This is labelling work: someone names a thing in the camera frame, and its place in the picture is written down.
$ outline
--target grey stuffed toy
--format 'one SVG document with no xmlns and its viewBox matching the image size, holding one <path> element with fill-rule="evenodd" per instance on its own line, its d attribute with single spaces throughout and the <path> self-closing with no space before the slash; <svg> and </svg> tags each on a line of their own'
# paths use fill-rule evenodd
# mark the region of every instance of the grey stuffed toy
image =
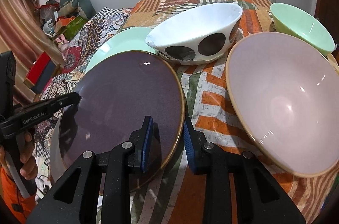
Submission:
<svg viewBox="0 0 339 224">
<path fill-rule="evenodd" d="M 59 5 L 61 7 L 60 16 L 67 16 L 75 11 L 82 18 L 91 19 L 96 14 L 90 0 L 60 0 Z"/>
</svg>

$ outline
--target patterned tablecloth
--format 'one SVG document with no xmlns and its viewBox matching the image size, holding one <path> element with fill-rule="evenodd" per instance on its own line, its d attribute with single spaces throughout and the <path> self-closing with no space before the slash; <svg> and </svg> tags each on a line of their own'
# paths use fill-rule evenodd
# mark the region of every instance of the patterned tablecloth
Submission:
<svg viewBox="0 0 339 224">
<path fill-rule="evenodd" d="M 71 92 L 84 75 L 93 53 L 118 30 L 135 26 L 156 27 L 171 16 L 200 5 L 217 2 L 236 3 L 243 8 L 236 41 L 262 31 L 274 30 L 269 0 L 142 0 L 133 10 L 104 8 L 93 17 L 71 42 L 73 53 L 67 57 L 67 71 L 53 78 L 42 99 Z M 311 223 L 319 214 L 339 171 L 339 164 L 317 178 L 297 178 L 275 166 L 249 139 L 228 97 L 225 79 L 227 53 L 212 63 L 198 66 L 175 66 L 197 130 L 208 141 L 224 150 L 241 153 L 252 151 L 272 173 L 293 202 Z M 36 129 L 36 157 L 39 176 L 49 175 L 50 139 L 60 112 Z M 132 223 L 178 224 L 201 223 L 204 204 L 205 176 L 194 176 L 187 166 L 185 152 L 168 165 L 149 184 L 131 193 Z M 38 186 L 48 185 L 44 176 Z M 100 209 L 97 222 L 100 221 Z"/>
</svg>

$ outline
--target white bowl with black dots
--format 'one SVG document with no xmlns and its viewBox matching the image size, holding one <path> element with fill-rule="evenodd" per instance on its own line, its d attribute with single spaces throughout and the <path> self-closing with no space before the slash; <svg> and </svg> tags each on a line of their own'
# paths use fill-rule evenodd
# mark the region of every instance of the white bowl with black dots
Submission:
<svg viewBox="0 0 339 224">
<path fill-rule="evenodd" d="M 146 44 L 182 65 L 208 63 L 231 47 L 242 15 L 232 3 L 213 3 L 181 12 L 155 27 Z"/>
</svg>

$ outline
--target pink curtain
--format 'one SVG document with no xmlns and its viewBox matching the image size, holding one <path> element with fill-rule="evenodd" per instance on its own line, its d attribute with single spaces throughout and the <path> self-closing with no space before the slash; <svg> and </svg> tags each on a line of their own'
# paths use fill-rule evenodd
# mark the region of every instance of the pink curtain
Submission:
<svg viewBox="0 0 339 224">
<path fill-rule="evenodd" d="M 24 83 L 33 62 L 44 51 L 55 63 L 64 65 L 55 44 L 41 30 L 35 8 L 39 0 L 0 0 L 0 53 L 11 50 L 17 61 L 14 100 L 28 104 L 35 94 Z"/>
</svg>

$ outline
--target pink bowl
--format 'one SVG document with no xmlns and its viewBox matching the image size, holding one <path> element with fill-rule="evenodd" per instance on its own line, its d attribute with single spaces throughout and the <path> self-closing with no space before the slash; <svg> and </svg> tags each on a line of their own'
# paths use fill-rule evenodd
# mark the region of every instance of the pink bowl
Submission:
<svg viewBox="0 0 339 224">
<path fill-rule="evenodd" d="M 311 45 L 263 32 L 239 41 L 226 63 L 228 93 L 248 136 L 299 177 L 339 158 L 339 76 Z"/>
</svg>

